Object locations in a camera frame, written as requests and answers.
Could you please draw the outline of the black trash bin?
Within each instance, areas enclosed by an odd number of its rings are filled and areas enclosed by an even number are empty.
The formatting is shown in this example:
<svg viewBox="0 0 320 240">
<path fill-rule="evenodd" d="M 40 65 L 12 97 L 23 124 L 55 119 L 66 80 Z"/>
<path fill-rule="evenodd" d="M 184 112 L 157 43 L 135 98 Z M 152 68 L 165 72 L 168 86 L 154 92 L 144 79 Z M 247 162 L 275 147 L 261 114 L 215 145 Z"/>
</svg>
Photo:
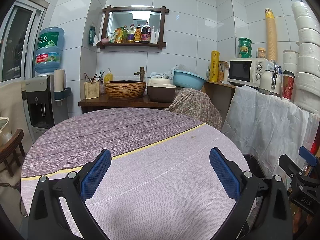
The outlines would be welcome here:
<svg viewBox="0 0 320 240">
<path fill-rule="evenodd" d="M 265 173 L 263 169 L 261 168 L 258 160 L 256 157 L 250 155 L 250 154 L 244 154 L 244 158 L 247 161 L 247 164 L 249 166 L 250 171 L 257 177 L 257 178 L 263 178 L 265 179 Z"/>
</svg>

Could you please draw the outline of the white cloth cover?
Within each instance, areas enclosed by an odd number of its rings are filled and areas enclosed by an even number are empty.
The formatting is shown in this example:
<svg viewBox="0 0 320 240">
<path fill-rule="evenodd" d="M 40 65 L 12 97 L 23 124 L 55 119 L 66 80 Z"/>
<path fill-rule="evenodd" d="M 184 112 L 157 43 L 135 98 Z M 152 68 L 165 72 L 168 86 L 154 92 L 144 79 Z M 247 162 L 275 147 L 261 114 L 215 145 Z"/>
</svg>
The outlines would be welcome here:
<svg viewBox="0 0 320 240">
<path fill-rule="evenodd" d="M 319 115 L 243 86 L 235 89 L 221 131 L 243 154 L 256 157 L 268 177 L 278 174 L 288 183 L 278 164 L 280 156 L 285 154 L 304 168 L 298 150 L 311 148 L 318 126 Z"/>
</svg>

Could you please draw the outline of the stacked white paper bowls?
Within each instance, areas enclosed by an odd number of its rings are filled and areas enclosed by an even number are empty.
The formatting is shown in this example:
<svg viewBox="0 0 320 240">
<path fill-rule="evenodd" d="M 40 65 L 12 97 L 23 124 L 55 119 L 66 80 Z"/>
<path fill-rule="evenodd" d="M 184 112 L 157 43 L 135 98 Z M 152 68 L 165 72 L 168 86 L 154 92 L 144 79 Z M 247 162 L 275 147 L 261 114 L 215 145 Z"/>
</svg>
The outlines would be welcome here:
<svg viewBox="0 0 320 240">
<path fill-rule="evenodd" d="M 293 102 L 319 114 L 319 21 L 303 2 L 294 2 L 292 11 L 299 37 Z"/>
</svg>

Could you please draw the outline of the red paper cup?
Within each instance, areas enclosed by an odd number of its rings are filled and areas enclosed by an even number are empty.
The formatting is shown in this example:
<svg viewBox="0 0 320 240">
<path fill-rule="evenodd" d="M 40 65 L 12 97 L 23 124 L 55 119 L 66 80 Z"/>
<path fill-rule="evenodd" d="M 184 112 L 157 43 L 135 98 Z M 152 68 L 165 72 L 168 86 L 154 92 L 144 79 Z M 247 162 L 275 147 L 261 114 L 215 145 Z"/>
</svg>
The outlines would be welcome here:
<svg viewBox="0 0 320 240">
<path fill-rule="evenodd" d="M 282 92 L 282 99 L 285 101 L 291 101 L 294 80 L 295 80 L 295 76 L 293 72 L 285 70 L 283 74 L 283 92 Z"/>
</svg>

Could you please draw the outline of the white electric kettle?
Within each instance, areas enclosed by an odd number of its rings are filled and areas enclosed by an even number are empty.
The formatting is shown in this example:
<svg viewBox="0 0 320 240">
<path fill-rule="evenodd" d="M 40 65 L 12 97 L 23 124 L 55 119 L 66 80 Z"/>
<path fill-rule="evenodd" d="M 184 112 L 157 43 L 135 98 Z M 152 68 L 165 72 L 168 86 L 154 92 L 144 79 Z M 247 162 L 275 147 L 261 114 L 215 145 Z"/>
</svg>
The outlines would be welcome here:
<svg viewBox="0 0 320 240">
<path fill-rule="evenodd" d="M 259 92 L 280 97 L 282 70 L 276 61 L 271 60 L 272 66 L 266 69 L 260 80 Z"/>
</svg>

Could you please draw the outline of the wooden chair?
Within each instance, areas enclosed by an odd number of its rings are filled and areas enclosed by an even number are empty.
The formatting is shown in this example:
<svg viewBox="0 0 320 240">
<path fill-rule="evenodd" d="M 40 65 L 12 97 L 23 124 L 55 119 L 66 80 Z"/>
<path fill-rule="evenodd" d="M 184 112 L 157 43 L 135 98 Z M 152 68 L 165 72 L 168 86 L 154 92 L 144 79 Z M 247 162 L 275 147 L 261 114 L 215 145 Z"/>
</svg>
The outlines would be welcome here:
<svg viewBox="0 0 320 240">
<path fill-rule="evenodd" d="M 19 148 L 21 155 L 25 157 L 25 151 L 22 145 L 23 137 L 24 137 L 23 129 L 19 128 L 16 130 L 16 132 L 11 137 L 11 139 L 9 139 L 8 142 L 6 142 L 3 146 L 1 146 L 0 161 L 1 161 L 1 164 L 2 163 L 4 164 L 5 169 L 8 171 L 11 178 L 14 176 L 14 173 L 7 159 L 12 155 L 13 160 L 16 162 L 17 166 L 18 167 L 21 166 L 21 162 L 19 160 L 16 148 Z"/>
</svg>

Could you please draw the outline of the purple striped tablecloth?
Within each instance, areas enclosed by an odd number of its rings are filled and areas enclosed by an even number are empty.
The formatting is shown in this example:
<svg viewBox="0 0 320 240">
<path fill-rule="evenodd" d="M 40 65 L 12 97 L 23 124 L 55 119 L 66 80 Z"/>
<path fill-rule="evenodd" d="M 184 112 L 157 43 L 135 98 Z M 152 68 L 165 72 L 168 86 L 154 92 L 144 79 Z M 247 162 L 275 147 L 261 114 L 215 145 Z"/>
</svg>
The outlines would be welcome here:
<svg viewBox="0 0 320 240">
<path fill-rule="evenodd" d="M 28 151 L 23 204 L 30 209 L 41 175 L 63 178 L 107 149 L 111 166 L 86 205 L 110 239 L 210 239 L 235 203 L 209 162 L 214 147 L 248 169 L 224 134 L 185 115 L 113 108 L 75 116 Z"/>
</svg>

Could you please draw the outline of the white microwave oven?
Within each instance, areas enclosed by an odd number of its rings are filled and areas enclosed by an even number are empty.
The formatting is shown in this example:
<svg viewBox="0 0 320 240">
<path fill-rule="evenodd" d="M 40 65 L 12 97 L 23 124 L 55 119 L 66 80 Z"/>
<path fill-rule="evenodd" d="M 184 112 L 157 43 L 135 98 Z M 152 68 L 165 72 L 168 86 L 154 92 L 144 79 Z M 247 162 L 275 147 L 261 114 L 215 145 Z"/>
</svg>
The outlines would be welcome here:
<svg viewBox="0 0 320 240">
<path fill-rule="evenodd" d="M 273 68 L 274 64 L 265 58 L 231 59 L 227 81 L 259 88 L 265 70 L 272 70 Z"/>
</svg>

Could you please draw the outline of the tall beige paper cup stack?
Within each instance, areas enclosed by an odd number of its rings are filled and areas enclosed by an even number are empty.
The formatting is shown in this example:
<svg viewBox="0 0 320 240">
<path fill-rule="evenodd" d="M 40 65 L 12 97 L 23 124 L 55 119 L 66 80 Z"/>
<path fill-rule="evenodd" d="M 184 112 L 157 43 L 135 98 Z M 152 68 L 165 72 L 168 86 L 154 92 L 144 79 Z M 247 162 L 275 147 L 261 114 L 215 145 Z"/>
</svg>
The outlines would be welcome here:
<svg viewBox="0 0 320 240">
<path fill-rule="evenodd" d="M 267 59 L 269 61 L 278 60 L 277 29 L 273 11 L 265 9 L 266 36 L 267 36 Z"/>
</svg>

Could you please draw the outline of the water dispenser with bottle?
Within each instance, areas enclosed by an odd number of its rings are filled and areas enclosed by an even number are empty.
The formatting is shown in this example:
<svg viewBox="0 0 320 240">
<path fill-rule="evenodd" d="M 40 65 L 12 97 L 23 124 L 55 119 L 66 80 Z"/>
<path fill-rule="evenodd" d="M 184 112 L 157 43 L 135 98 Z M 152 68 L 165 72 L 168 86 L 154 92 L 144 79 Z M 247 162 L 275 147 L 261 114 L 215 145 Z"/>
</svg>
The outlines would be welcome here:
<svg viewBox="0 0 320 240">
<path fill-rule="evenodd" d="M 25 82 L 31 132 L 35 139 L 68 118 L 67 97 L 71 95 L 71 89 L 65 87 L 65 71 L 61 69 L 64 34 L 59 27 L 40 31 L 34 60 L 36 77 Z"/>
</svg>

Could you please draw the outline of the floral brown cloth cover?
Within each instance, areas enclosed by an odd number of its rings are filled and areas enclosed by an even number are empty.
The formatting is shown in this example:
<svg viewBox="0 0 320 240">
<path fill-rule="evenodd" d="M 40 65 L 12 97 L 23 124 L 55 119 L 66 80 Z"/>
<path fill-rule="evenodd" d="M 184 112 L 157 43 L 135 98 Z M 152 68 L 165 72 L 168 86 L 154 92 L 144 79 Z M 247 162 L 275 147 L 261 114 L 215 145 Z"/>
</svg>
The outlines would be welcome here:
<svg viewBox="0 0 320 240">
<path fill-rule="evenodd" d="M 186 115 L 221 130 L 221 114 L 209 96 L 202 91 L 192 88 L 177 88 L 173 102 L 165 110 Z"/>
</svg>

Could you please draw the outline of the dark wooden counter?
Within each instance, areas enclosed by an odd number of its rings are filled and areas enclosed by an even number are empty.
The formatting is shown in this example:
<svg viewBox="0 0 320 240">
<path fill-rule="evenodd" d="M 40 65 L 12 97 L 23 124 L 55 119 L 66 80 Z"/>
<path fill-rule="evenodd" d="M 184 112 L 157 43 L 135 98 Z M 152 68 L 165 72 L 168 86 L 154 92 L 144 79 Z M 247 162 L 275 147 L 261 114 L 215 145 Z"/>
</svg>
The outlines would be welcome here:
<svg viewBox="0 0 320 240">
<path fill-rule="evenodd" d="M 84 99 L 78 102 L 78 106 L 81 108 L 82 113 L 121 107 L 165 109 L 170 105 L 170 102 L 153 102 L 147 95 L 140 98 L 117 99 L 111 98 L 107 94 L 103 94 L 98 98 Z"/>
</svg>

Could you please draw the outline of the green instant noodle cups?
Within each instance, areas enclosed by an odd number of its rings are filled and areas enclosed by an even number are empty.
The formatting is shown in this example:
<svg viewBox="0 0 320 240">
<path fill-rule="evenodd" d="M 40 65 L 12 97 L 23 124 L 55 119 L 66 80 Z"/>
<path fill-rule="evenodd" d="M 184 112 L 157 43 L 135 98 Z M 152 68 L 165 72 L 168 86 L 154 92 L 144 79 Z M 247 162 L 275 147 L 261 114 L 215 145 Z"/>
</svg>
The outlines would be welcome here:
<svg viewBox="0 0 320 240">
<path fill-rule="evenodd" d="M 249 38 L 240 37 L 239 41 L 239 58 L 251 58 L 252 57 L 252 41 Z"/>
</svg>

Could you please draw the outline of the yellow cylindrical package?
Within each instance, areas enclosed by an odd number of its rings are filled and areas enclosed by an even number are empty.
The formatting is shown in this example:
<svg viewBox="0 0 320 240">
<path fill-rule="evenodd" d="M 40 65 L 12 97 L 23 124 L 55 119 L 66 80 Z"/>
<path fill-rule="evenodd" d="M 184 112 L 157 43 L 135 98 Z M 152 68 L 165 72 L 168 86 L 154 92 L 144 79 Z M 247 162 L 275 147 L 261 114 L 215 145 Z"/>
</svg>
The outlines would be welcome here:
<svg viewBox="0 0 320 240">
<path fill-rule="evenodd" d="M 210 71 L 209 71 L 209 81 L 217 82 L 219 75 L 219 61 L 220 61 L 220 52 L 213 50 L 211 52 L 211 62 L 210 62 Z"/>
</svg>

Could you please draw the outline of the beige chopstick holder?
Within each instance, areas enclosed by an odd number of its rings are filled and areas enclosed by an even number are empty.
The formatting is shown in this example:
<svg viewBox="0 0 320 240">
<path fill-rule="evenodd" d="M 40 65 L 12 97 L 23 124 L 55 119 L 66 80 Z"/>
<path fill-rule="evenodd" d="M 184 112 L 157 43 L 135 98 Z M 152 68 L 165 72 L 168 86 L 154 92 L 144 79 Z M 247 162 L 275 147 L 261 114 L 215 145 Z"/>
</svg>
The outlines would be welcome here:
<svg viewBox="0 0 320 240">
<path fill-rule="evenodd" d="M 99 97 L 100 83 L 98 81 L 84 82 L 85 99 Z"/>
</svg>

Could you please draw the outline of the light blue plastic basin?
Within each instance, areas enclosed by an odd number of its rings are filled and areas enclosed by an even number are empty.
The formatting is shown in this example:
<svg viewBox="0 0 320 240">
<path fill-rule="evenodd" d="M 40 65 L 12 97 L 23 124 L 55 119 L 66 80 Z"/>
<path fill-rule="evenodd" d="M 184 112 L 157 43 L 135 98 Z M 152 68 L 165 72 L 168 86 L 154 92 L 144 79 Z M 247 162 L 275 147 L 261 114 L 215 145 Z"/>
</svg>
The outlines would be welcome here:
<svg viewBox="0 0 320 240">
<path fill-rule="evenodd" d="M 174 70 L 173 83 L 175 86 L 201 90 L 205 82 L 206 80 L 197 74 L 178 69 Z"/>
</svg>

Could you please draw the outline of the woven brown sink bowl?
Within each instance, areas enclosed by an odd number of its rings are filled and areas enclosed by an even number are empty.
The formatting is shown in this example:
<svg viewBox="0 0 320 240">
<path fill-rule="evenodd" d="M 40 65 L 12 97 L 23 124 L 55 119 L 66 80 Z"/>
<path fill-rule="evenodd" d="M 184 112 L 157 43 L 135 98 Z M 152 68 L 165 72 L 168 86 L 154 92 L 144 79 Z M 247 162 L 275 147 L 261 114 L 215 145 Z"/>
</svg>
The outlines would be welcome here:
<svg viewBox="0 0 320 240">
<path fill-rule="evenodd" d="M 130 99 L 143 96 L 146 88 L 145 81 L 119 80 L 105 83 L 106 94 L 111 98 Z"/>
</svg>

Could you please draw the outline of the yellow soap dispenser bottle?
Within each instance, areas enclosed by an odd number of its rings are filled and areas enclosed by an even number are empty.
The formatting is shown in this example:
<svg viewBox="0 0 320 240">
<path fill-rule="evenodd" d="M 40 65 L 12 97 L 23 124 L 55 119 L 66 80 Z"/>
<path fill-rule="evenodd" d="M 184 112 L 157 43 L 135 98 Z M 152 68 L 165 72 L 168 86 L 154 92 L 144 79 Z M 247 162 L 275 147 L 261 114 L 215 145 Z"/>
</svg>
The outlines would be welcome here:
<svg viewBox="0 0 320 240">
<path fill-rule="evenodd" d="M 108 69 L 107 74 L 104 76 L 104 83 L 108 83 L 109 81 L 113 81 L 113 74 L 110 68 Z"/>
</svg>

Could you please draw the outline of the brown white pot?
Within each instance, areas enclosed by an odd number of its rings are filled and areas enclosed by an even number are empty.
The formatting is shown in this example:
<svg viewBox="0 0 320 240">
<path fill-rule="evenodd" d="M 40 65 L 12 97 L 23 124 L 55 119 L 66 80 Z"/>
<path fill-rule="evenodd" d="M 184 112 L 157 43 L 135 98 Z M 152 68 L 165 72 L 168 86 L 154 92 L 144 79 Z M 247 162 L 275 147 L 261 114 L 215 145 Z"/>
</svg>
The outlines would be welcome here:
<svg viewBox="0 0 320 240">
<path fill-rule="evenodd" d="M 147 84 L 147 94 L 153 102 L 170 103 L 175 97 L 176 86 L 170 79 L 149 78 Z"/>
</svg>

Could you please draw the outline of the brass faucet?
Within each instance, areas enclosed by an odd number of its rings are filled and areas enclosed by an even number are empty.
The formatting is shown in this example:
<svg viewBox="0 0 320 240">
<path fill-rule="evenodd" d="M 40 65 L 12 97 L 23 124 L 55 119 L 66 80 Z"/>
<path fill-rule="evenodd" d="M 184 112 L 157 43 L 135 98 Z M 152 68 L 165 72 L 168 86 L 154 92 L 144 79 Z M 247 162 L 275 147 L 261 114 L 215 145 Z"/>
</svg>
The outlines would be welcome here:
<svg viewBox="0 0 320 240">
<path fill-rule="evenodd" d="M 144 81 L 145 70 L 144 67 L 140 67 L 138 72 L 134 73 L 134 76 L 139 76 L 140 81 Z"/>
</svg>

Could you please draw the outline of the wooden framed wall shelf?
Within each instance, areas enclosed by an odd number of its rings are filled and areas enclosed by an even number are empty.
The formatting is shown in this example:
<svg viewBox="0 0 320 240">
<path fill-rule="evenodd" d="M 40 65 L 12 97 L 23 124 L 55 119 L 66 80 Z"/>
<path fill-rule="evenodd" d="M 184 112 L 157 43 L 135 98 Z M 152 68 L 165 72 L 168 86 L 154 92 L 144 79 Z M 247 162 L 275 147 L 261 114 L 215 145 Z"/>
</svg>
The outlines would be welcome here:
<svg viewBox="0 0 320 240">
<path fill-rule="evenodd" d="M 103 27 L 97 47 L 145 46 L 165 48 L 165 18 L 169 9 L 151 6 L 112 7 L 102 9 Z"/>
</svg>

